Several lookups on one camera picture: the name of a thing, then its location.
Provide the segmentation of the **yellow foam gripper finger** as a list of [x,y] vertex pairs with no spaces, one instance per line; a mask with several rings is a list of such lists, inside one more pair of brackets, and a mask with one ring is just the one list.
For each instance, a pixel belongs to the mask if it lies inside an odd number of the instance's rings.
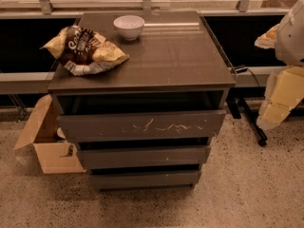
[[291,111],[304,99],[304,68],[287,66],[272,73],[267,81],[265,100],[256,120],[262,130],[279,126]]
[[265,33],[260,35],[255,40],[255,46],[258,48],[274,48],[276,43],[276,33],[278,30],[279,24],[276,24],[275,26],[268,29]]

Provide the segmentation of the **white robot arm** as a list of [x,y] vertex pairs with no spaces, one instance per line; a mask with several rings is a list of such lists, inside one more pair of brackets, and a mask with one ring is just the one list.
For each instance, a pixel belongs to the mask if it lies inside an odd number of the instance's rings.
[[273,48],[286,64],[267,81],[265,100],[256,124],[263,130],[279,126],[304,99],[304,0],[297,0],[279,24],[255,41],[258,48]]

